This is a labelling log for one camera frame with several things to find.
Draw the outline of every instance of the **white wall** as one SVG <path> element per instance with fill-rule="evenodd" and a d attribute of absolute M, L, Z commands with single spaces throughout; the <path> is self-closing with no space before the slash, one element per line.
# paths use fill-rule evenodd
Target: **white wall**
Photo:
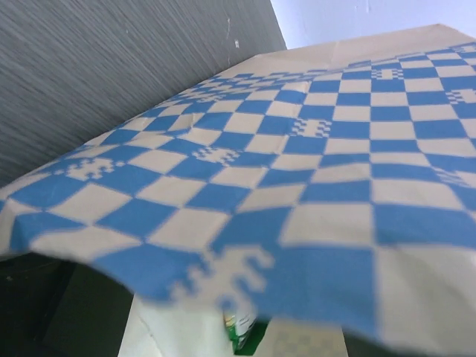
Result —
<path fill-rule="evenodd" d="M 441 23 L 476 37 L 476 0 L 271 0 L 288 48 Z"/>

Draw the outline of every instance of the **blue square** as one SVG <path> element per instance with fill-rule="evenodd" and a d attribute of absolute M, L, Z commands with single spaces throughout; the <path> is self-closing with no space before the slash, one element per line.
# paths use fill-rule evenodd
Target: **blue square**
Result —
<path fill-rule="evenodd" d="M 322 154 L 326 149 L 327 139 L 290 136 L 283 153 L 285 154 Z"/>
<path fill-rule="evenodd" d="M 405 82 L 403 80 L 376 80 L 372 79 L 372 91 L 405 91 Z"/>
<path fill-rule="evenodd" d="M 369 80 L 370 78 L 372 78 L 372 71 L 353 71 L 342 74 L 343 80 Z"/>
<path fill-rule="evenodd" d="M 476 173 L 476 158 L 464 156 L 425 154 L 431 166 L 447 171 L 467 171 Z"/>
<path fill-rule="evenodd" d="M 369 202 L 370 181 L 310 184 L 300 202 Z"/>
<path fill-rule="evenodd" d="M 187 203 L 187 207 L 231 213 L 245 199 L 249 191 L 249 188 L 207 184 Z"/>
<path fill-rule="evenodd" d="M 476 103 L 458 103 L 453 106 L 457 116 L 461 119 L 471 119 L 475 117 Z"/>
<path fill-rule="evenodd" d="M 101 143 L 101 145 L 123 144 L 130 141 L 137 134 L 138 132 L 135 130 L 116 129 Z"/>
<path fill-rule="evenodd" d="M 233 150 L 243 150 L 254 136 L 239 132 L 223 132 L 213 143 L 214 147 L 222 147 Z"/>
<path fill-rule="evenodd" d="M 142 113 L 141 117 L 155 118 L 159 114 L 161 114 L 165 109 L 167 109 L 166 106 L 161 106 L 161 107 L 158 107 L 158 108 L 151 108 L 149 110 L 146 110 L 144 113 Z"/>
<path fill-rule="evenodd" d="M 25 252 L 38 236 L 55 231 L 75 231 L 85 225 L 49 212 L 24 213 L 15 218 L 11 231 L 10 249 Z"/>
<path fill-rule="evenodd" d="M 447 65 L 468 65 L 464 59 L 433 59 L 431 62 L 435 67 L 444 67 Z"/>
<path fill-rule="evenodd" d="M 206 113 L 207 110 L 215 104 L 214 102 L 195 102 L 194 104 L 188 106 L 182 114 L 190 114 L 190 113 Z"/>
<path fill-rule="evenodd" d="M 309 93 L 337 93 L 340 86 L 340 80 L 315 80 L 311 83 Z"/>
<path fill-rule="evenodd" d="M 290 207 L 282 207 L 235 213 L 211 247 L 218 252 L 227 246 L 277 247 L 281 229 L 290 212 Z"/>
<path fill-rule="evenodd" d="M 169 301 L 170 287 L 179 280 L 186 285 L 187 271 L 192 266 L 200 266 L 200 256 L 196 252 L 144 243 L 110 251 L 107 255 L 96 258 L 92 265 L 99 271 L 116 277 L 142 297 Z"/>
<path fill-rule="evenodd" d="M 370 123 L 357 121 L 334 121 L 330 130 L 331 138 L 368 139 Z"/>
<path fill-rule="evenodd" d="M 476 222 L 463 211 L 405 205 L 374 207 L 376 238 L 382 245 L 450 245 L 476 248 Z"/>
<path fill-rule="evenodd" d="M 308 182 L 315 170 L 276 170 L 270 169 L 261 180 L 259 187 L 283 184 L 302 184 Z"/>
<path fill-rule="evenodd" d="M 446 91 L 455 89 L 476 89 L 476 75 L 466 77 L 445 77 L 440 78 L 443 88 Z"/>
<path fill-rule="evenodd" d="M 193 143 L 192 141 L 174 138 L 171 141 L 168 141 L 161 146 L 161 150 L 179 152 L 185 155 L 192 155 L 192 152 L 195 152 L 201 149 L 203 145 Z"/>
<path fill-rule="evenodd" d="M 306 93 L 301 91 L 289 91 L 289 90 L 282 90 L 280 91 L 275 100 L 279 100 L 280 102 L 285 103 L 296 103 L 302 104 L 306 99 Z"/>
<path fill-rule="evenodd" d="M 239 113 L 265 114 L 272 100 L 245 100 L 237 109 Z"/>
<path fill-rule="evenodd" d="M 52 175 L 23 187 L 12 193 L 10 197 L 33 207 L 51 208 L 66 201 L 87 183 L 87 181 L 69 178 L 64 174 Z"/>
<path fill-rule="evenodd" d="M 402 65 L 398 61 L 392 62 L 392 63 L 381 63 L 381 64 L 374 63 L 372 65 L 372 69 L 394 69 L 394 68 L 401 69 Z"/>
<path fill-rule="evenodd" d="M 476 58 L 476 52 L 461 52 L 459 55 L 461 58 Z"/>
<path fill-rule="evenodd" d="M 216 162 L 199 160 L 194 157 L 186 158 L 175 166 L 169 175 L 183 179 L 207 181 L 223 170 L 223 165 Z"/>
<path fill-rule="evenodd" d="M 299 118 L 303 119 L 332 119 L 334 106 L 303 106 Z"/>
<path fill-rule="evenodd" d="M 131 199 L 121 208 L 97 221 L 97 225 L 134 237 L 145 238 L 172 216 L 175 211 L 175 207 L 144 199 Z"/>
<path fill-rule="evenodd" d="M 114 168 L 114 172 L 112 173 L 104 173 L 102 178 L 96 180 L 96 183 L 134 196 L 144 187 L 152 184 L 160 176 L 160 173 L 155 173 L 143 169 L 142 167 L 125 165 Z"/>
<path fill-rule="evenodd" d="M 269 167 L 276 159 L 276 154 L 262 154 L 259 152 L 241 152 L 230 166 L 237 167 Z"/>
<path fill-rule="evenodd" d="M 414 128 L 418 139 L 466 138 L 467 134 L 458 119 L 415 121 Z"/>
<path fill-rule="evenodd" d="M 249 77 L 252 77 L 253 74 L 252 73 L 241 73 L 241 74 L 237 74 L 234 78 L 249 78 Z"/>
<path fill-rule="evenodd" d="M 411 121 L 407 106 L 373 106 L 370 108 L 371 121 Z"/>
<path fill-rule="evenodd" d="M 407 93 L 408 104 L 411 106 L 427 106 L 431 104 L 449 104 L 444 91 L 420 91 Z"/>
<path fill-rule="evenodd" d="M 369 106 L 370 93 L 339 93 L 338 106 Z"/>
<path fill-rule="evenodd" d="M 266 115 L 258 128 L 258 134 L 286 135 L 291 132 L 294 123 L 294 118 Z"/>
<path fill-rule="evenodd" d="M 371 249 L 309 244 L 286 247 L 273 256 L 273 269 L 265 273 L 265 291 L 249 292 L 260 311 L 378 335 Z"/>
<path fill-rule="evenodd" d="M 178 115 L 166 115 L 156 118 L 150 123 L 145 132 L 165 132 L 179 119 Z"/>
<path fill-rule="evenodd" d="M 119 147 L 115 147 L 109 151 L 99 154 L 97 157 L 110 158 L 113 161 L 126 162 L 138 157 L 140 154 L 143 154 L 146 151 L 150 151 L 150 149 L 145 147 L 133 147 L 132 145 L 120 145 Z"/>
<path fill-rule="evenodd" d="M 251 93 L 230 93 L 225 95 L 226 100 L 245 100 Z"/>
<path fill-rule="evenodd" d="M 476 211 L 476 190 L 473 187 L 452 185 L 451 188 L 457 194 L 467 210 Z"/>
<path fill-rule="evenodd" d="M 416 140 L 371 140 L 371 152 L 420 152 Z"/>
<path fill-rule="evenodd" d="M 223 130 L 233 113 L 207 113 L 195 123 L 200 129 Z"/>
<path fill-rule="evenodd" d="M 262 87 L 262 88 L 258 88 L 257 91 L 280 91 L 282 89 L 282 87 L 284 86 L 284 84 L 273 84 L 271 86 L 266 86 L 266 87 Z"/>
<path fill-rule="evenodd" d="M 322 157 L 319 167 L 330 167 L 356 162 L 370 162 L 370 154 L 328 154 Z"/>
<path fill-rule="evenodd" d="M 438 78 L 438 72 L 435 68 L 404 68 L 403 77 L 406 80 L 412 78 Z"/>
<path fill-rule="evenodd" d="M 425 54 L 399 58 L 400 62 L 427 61 L 427 60 L 428 60 L 428 56 Z"/>
<path fill-rule="evenodd" d="M 431 167 L 404 164 L 372 164 L 372 177 L 440 182 L 440 178 Z"/>

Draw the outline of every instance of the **green object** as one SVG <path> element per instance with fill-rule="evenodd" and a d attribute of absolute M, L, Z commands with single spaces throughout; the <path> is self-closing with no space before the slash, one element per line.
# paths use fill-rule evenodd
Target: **green object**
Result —
<path fill-rule="evenodd" d="M 245 344 L 240 350 L 235 352 L 237 356 L 252 356 L 263 337 L 265 337 L 266 328 L 269 321 L 257 321 L 254 323 Z"/>
<path fill-rule="evenodd" d="M 226 312 L 223 316 L 234 354 L 252 356 L 265 335 L 268 321 L 256 322 L 256 316 L 247 312 Z"/>

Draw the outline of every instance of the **checkered tablecloth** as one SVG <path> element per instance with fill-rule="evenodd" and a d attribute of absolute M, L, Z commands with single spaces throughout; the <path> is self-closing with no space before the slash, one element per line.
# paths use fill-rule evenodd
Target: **checkered tablecloth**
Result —
<path fill-rule="evenodd" d="M 0 190 L 0 249 L 476 352 L 475 69 L 469 43 L 211 77 Z"/>

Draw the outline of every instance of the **gray wall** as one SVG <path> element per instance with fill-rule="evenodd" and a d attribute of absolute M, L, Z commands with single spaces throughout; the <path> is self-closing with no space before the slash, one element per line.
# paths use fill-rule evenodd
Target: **gray wall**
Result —
<path fill-rule="evenodd" d="M 0 0 L 0 187 L 284 48 L 269 0 Z"/>

